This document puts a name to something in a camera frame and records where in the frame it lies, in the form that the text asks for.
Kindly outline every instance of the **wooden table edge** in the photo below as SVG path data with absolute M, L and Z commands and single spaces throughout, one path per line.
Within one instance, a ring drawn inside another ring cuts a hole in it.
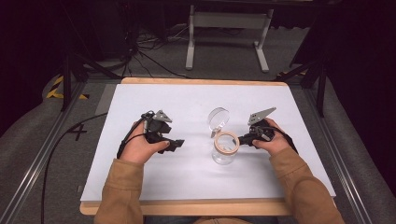
M 245 81 L 218 79 L 183 79 L 183 78 L 152 78 L 125 77 L 121 84 L 180 84 L 180 85 L 251 85 L 251 86 L 288 86 L 285 82 Z
M 83 215 L 95 216 L 100 203 L 82 202 Z M 145 216 L 291 216 L 283 199 L 141 202 Z

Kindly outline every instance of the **hand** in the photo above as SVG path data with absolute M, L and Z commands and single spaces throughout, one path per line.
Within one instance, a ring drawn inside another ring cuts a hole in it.
M 277 124 L 272 119 L 266 119 L 271 127 L 276 127 L 283 132 L 282 129 L 277 126 Z M 290 147 L 288 141 L 283 137 L 283 135 L 277 131 L 275 131 L 274 139 L 271 142 L 264 142 L 260 140 L 253 140 L 253 146 L 265 149 L 268 153 L 273 156 L 277 152 L 285 149 L 286 147 Z
M 161 151 L 169 146 L 169 141 L 161 141 L 150 144 L 145 135 L 143 135 L 144 122 L 140 122 L 134 129 L 128 139 L 133 138 L 126 144 L 120 160 L 132 161 L 136 163 L 146 163 L 149 158 L 156 152 Z

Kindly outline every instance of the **person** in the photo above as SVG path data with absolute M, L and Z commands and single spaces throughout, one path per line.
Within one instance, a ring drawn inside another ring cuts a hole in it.
M 267 121 L 270 126 L 280 129 L 273 120 Z M 143 133 L 143 129 L 142 122 L 131 133 L 130 138 Z M 167 141 L 149 144 L 143 135 L 135 137 L 127 144 L 120 158 L 114 159 L 111 165 L 94 223 L 148 223 L 139 204 L 144 164 L 154 153 L 168 145 Z M 253 145 L 267 150 L 271 155 L 270 162 L 285 191 L 286 204 L 300 224 L 344 223 L 326 187 L 312 175 L 308 165 L 292 150 L 282 134 L 276 132 L 271 142 L 254 140 Z M 242 217 L 176 217 L 173 221 L 170 218 L 173 217 L 162 217 L 163 223 L 250 223 Z

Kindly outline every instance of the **person's left hand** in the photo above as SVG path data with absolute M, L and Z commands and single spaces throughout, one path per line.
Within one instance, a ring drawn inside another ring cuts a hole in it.
M 120 160 L 123 161 L 132 161 L 136 163 L 146 163 L 149 158 L 156 152 L 161 151 L 169 146 L 169 141 L 161 141 L 158 143 L 150 144 L 145 135 L 143 134 L 144 130 L 144 122 L 140 122 L 139 125 L 134 129 L 134 131 L 129 135 L 129 138 L 134 136 L 128 144 L 125 146 L 122 154 L 120 155 Z

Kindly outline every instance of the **tan sleeve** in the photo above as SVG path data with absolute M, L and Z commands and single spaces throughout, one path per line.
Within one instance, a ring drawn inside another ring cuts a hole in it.
M 286 203 L 299 224 L 344 223 L 329 191 L 291 147 L 272 156 L 270 162 L 285 191 Z
M 102 190 L 96 224 L 143 224 L 139 197 L 143 164 L 114 160 Z

